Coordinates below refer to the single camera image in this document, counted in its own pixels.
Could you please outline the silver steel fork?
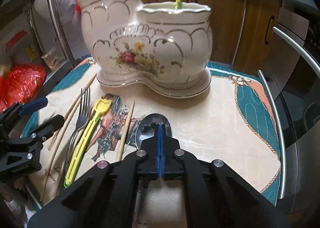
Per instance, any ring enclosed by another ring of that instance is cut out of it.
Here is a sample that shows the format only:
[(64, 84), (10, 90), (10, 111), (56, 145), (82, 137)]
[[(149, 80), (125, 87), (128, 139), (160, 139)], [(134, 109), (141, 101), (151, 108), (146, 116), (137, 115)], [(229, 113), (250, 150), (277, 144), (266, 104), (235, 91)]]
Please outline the silver steel fork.
[(88, 87), (85, 90), (81, 90), (79, 115), (76, 121), (75, 130), (73, 131), (71, 138), (67, 144), (66, 157), (63, 163), (63, 170), (62, 170), (62, 175), (60, 179), (59, 189), (62, 189), (63, 187), (63, 182), (67, 173), (67, 167), (68, 167), (68, 162), (70, 158), (71, 148), (74, 144), (75, 138), (78, 132), (87, 125), (88, 118), (89, 118), (89, 111), (90, 111), (90, 103), (91, 103), (91, 91), (90, 91), (90, 87)]

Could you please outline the silver steel spoon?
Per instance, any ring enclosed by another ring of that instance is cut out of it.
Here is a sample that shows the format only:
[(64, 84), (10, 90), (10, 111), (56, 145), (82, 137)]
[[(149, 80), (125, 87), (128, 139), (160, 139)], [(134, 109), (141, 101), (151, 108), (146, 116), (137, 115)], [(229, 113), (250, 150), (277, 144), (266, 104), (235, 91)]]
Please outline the silver steel spoon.
[(149, 114), (141, 120), (136, 130), (135, 140), (137, 149), (140, 149), (144, 140), (154, 136), (157, 125), (165, 125), (166, 135), (172, 137), (172, 128), (167, 117), (158, 113)]

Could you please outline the red bag on shelf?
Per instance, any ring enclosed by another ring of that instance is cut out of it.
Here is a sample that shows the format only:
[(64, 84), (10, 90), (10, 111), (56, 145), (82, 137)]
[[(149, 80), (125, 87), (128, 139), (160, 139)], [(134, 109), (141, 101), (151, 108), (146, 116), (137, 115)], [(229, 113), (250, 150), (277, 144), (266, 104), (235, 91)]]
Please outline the red bag on shelf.
[(15, 103), (28, 103), (37, 95), (46, 79), (39, 64), (1, 65), (1, 112)]

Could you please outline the plastic cup on shelf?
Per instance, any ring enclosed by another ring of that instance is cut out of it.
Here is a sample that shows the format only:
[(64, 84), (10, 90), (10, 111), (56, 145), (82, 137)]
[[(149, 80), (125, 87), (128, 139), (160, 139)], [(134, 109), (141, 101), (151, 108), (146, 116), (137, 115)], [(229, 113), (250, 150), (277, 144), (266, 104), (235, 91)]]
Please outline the plastic cup on shelf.
[(46, 54), (42, 55), (41, 58), (44, 60), (46, 65), (51, 69), (51, 71), (56, 71), (60, 67), (59, 56), (57, 54), (55, 47), (53, 47)]

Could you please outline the metal shelf rack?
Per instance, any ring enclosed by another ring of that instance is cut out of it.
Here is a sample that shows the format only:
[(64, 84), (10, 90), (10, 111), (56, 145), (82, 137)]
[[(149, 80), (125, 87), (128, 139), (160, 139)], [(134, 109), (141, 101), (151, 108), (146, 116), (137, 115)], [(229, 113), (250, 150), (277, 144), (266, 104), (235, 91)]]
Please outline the metal shelf rack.
[[(65, 32), (74, 15), (75, 0), (1, 0), (1, 65), (44, 66), (46, 79), (35, 98), (52, 91), (75, 63)], [(60, 62), (56, 71), (41, 58), (53, 47)]]

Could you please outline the quilted teal peach table mat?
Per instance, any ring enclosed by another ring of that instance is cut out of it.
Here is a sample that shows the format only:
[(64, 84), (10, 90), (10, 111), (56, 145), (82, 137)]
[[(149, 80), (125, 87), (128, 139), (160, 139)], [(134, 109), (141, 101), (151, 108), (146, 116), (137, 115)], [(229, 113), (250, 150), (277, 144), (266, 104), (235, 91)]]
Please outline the quilted teal peach table mat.
[[(87, 71), (99, 66), (88, 58), (57, 84), (48, 95), (48, 106), (34, 113), (22, 135), (56, 115), (50, 95), (77, 82)], [(142, 84), (124, 88), (106, 88), (95, 78), (91, 101), (110, 99), (112, 106), (99, 121), (78, 171), (83, 175), (101, 160), (115, 162), (125, 119), (132, 101), (135, 107), (127, 134), (124, 154), (136, 151), (136, 130), (141, 120), (159, 113), (171, 124), (172, 136), (182, 149), (199, 160), (223, 160), (271, 204), (276, 205), (281, 176), (280, 147), (274, 116), (259, 79), (209, 64), (211, 83), (203, 94), (188, 99), (171, 99)], [(75, 129), (76, 112), (58, 149), (41, 151), (41, 170), (30, 175), (26, 189), (35, 210), (55, 198), (66, 146)]]

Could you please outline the cream floral ceramic utensil holder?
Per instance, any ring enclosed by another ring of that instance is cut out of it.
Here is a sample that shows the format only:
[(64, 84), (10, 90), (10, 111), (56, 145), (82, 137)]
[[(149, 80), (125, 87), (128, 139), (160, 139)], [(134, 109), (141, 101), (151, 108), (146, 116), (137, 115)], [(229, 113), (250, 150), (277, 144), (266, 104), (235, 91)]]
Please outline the cream floral ceramic utensil holder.
[(198, 3), (77, 0), (81, 31), (109, 88), (145, 84), (160, 95), (191, 98), (210, 86), (211, 9)]

